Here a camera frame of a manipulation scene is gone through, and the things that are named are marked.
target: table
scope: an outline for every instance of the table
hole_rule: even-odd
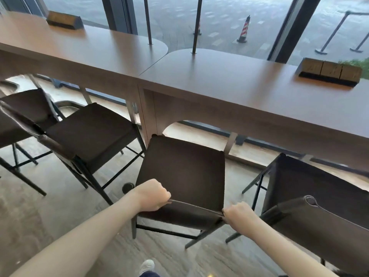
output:
[[[367,171],[369,81],[351,89],[296,68],[206,49],[169,53],[139,76],[146,138],[193,120]]]
[[[44,18],[7,12],[0,16],[0,80],[43,74],[131,102],[137,78],[168,52],[153,39],[99,27],[69,30]]]

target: person's right arm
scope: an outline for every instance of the person's right arm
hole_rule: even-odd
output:
[[[289,277],[337,277],[266,224],[245,202],[223,211],[230,226],[252,239]]]

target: white shoe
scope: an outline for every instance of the white shoe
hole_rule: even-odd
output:
[[[146,271],[154,271],[155,264],[153,260],[145,260],[140,267],[140,271],[138,272],[138,276],[141,276]]]

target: person's left hand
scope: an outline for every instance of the person's left hand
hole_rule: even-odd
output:
[[[156,179],[151,179],[138,185],[128,194],[132,194],[137,198],[140,204],[140,212],[156,211],[170,203],[168,200],[171,197],[170,192],[163,188]]]

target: wet pavement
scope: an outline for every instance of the wet pavement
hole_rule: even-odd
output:
[[[107,25],[101,0],[44,0],[51,10],[80,15],[83,19]],[[192,48],[198,0],[149,0],[151,30],[169,52]],[[292,0],[203,0],[198,48],[214,49],[266,59]],[[143,0],[134,0],[139,35],[147,36]],[[350,15],[326,48],[320,49],[344,12],[369,13],[369,0],[321,0],[303,32],[288,63],[298,65],[303,57],[330,61],[369,57],[369,40],[361,50],[355,48],[369,32],[369,16]],[[238,43],[246,17],[250,15],[247,43]]]

